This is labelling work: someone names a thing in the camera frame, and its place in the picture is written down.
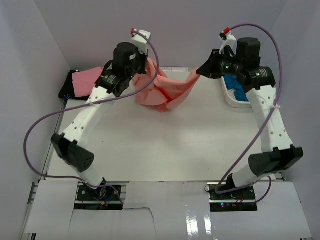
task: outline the pink towel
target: pink towel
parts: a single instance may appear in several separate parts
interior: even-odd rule
[[[95,82],[104,68],[99,66],[87,71],[78,71],[72,74],[74,95],[77,98],[90,96]]]
[[[141,89],[156,72],[157,64],[150,58],[146,65],[146,75],[136,75],[132,81],[135,90]],[[153,83],[135,96],[135,102],[144,106],[154,106],[159,112],[177,108],[190,94],[200,78],[196,69],[186,81],[172,80],[160,69]]]
[[[135,90],[141,89],[156,72],[157,64],[150,58],[146,65],[146,75],[137,74],[133,79]],[[95,82],[102,73],[102,67],[96,67],[87,71],[72,74],[74,95],[76,97],[89,96],[95,86]],[[190,94],[195,83],[200,78],[196,69],[188,76],[186,81],[172,80],[160,69],[154,82],[135,96],[135,102],[155,107],[159,112],[165,112],[177,108]]]

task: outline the white basket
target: white basket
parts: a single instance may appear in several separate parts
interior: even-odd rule
[[[247,109],[251,108],[251,104],[248,101],[238,101],[236,100],[235,90],[227,89],[226,82],[224,77],[221,78],[222,90],[225,97],[226,102],[233,108],[237,109]]]

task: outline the red clip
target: red clip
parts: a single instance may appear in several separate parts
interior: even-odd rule
[[[230,28],[229,28],[229,27],[227,27],[225,30],[223,30],[223,33],[224,33],[225,35],[227,35],[229,32],[230,32]]]

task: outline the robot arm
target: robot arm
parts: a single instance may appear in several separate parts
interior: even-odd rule
[[[232,51],[235,37],[227,28],[221,34],[223,44],[213,49],[209,60],[197,70],[197,74],[211,79],[224,75],[237,77],[251,103],[258,127],[261,128],[272,108],[274,112],[262,131],[262,153],[250,155],[248,164],[230,174],[223,190],[230,190],[254,183],[261,178],[290,168],[303,156],[301,147],[295,147],[290,139],[276,98],[276,82],[269,67],[260,66],[260,42],[257,38],[240,38],[236,54]]]
[[[151,33],[140,30],[150,39]],[[147,41],[135,34],[132,43],[119,43],[113,52],[113,60],[108,62],[95,82],[87,104],[104,99],[119,97],[136,74],[146,74],[148,59]],[[84,108],[73,122],[61,133],[54,134],[51,142],[58,154],[86,183],[93,186],[105,185],[105,179],[94,166],[94,154],[86,150],[90,136],[101,118],[115,101],[91,104]],[[104,188],[89,187],[91,196],[97,200],[105,196]]]

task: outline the white enclosure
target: white enclosure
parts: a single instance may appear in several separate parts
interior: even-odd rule
[[[24,136],[38,118],[61,109],[58,92],[70,69],[103,66],[117,43],[128,41],[131,28],[152,33],[162,67],[196,68],[220,47],[219,32],[242,23],[263,26],[279,44],[281,113],[304,150],[284,175],[294,183],[313,238],[320,239],[317,0],[0,0],[0,239],[20,238],[32,183],[39,179],[25,163]],[[276,52],[267,36],[252,27],[233,33],[261,41],[262,65],[277,81]],[[30,136],[28,153],[38,170],[57,119],[47,119]]]

